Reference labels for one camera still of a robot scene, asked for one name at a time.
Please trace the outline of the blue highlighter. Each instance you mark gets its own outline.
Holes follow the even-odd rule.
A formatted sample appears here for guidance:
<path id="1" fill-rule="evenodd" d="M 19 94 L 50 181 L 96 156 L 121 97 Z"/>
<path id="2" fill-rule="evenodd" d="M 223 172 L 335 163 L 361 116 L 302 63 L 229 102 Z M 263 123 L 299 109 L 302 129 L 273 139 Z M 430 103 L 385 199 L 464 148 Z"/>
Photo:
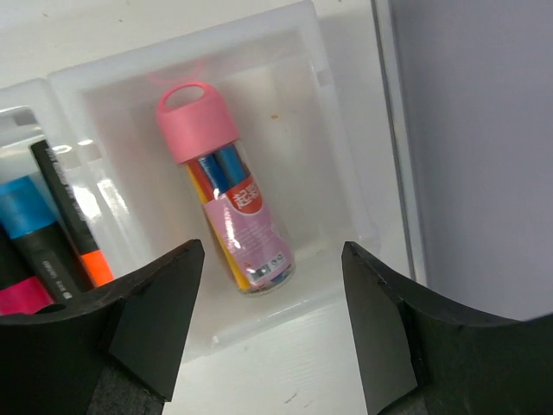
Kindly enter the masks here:
<path id="1" fill-rule="evenodd" d="M 69 302 L 94 288 L 61 224 L 29 176 L 1 185 L 1 224 L 55 302 Z"/>

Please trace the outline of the orange highlighter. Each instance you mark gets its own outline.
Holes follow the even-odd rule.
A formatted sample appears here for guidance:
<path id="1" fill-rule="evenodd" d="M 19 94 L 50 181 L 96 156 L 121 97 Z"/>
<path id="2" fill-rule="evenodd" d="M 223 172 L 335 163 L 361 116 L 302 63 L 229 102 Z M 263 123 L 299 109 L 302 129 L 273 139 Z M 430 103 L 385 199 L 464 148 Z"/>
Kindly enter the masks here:
<path id="1" fill-rule="evenodd" d="M 54 150 L 47 140 L 41 140 L 31 144 L 30 151 L 88 277 L 95 287 L 109 284 L 115 279 L 114 274 L 92 235 L 85 213 Z"/>

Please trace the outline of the clear right container bin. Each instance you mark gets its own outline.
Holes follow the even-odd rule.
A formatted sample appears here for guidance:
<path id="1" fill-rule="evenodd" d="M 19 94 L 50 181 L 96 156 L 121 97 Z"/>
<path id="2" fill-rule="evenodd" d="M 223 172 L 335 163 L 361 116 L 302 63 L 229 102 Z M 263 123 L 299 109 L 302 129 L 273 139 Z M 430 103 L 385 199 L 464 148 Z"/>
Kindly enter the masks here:
<path id="1" fill-rule="evenodd" d="M 246 296 L 231 283 L 193 185 L 156 124 L 162 94 L 191 80 L 224 96 L 295 255 L 293 276 L 266 294 Z M 204 246 L 187 361 L 335 298 L 344 242 L 375 234 L 309 1 L 63 69 L 49 81 L 74 131 L 99 147 L 140 266 L 190 239 Z"/>

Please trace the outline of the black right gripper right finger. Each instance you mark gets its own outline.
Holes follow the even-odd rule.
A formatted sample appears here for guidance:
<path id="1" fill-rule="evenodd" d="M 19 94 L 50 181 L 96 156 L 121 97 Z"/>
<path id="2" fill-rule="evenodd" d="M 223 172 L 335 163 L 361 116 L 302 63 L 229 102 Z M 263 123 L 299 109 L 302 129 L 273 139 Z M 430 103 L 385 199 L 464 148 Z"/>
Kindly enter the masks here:
<path id="1" fill-rule="evenodd" d="M 370 414 L 551 413 L 551 316 L 519 322 L 470 308 L 354 242 L 341 261 Z"/>

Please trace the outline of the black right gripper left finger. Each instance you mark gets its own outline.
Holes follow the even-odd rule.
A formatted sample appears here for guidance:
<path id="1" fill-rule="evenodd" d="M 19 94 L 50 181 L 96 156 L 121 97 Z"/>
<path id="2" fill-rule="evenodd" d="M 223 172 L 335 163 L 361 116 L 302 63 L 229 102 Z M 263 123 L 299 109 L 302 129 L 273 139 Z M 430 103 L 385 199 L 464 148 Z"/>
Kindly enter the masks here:
<path id="1" fill-rule="evenodd" d="M 192 239 L 71 303 L 4 316 L 2 413 L 161 413 L 173 398 L 204 258 Z"/>

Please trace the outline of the pink highlighter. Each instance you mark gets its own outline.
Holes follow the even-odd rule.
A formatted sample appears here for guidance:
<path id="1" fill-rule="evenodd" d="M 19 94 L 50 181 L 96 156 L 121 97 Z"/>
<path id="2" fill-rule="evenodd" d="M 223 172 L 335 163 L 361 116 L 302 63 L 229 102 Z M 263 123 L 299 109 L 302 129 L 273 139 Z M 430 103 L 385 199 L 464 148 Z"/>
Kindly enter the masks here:
<path id="1" fill-rule="evenodd" d="M 34 314 L 54 301 L 1 227 L 1 315 Z"/>

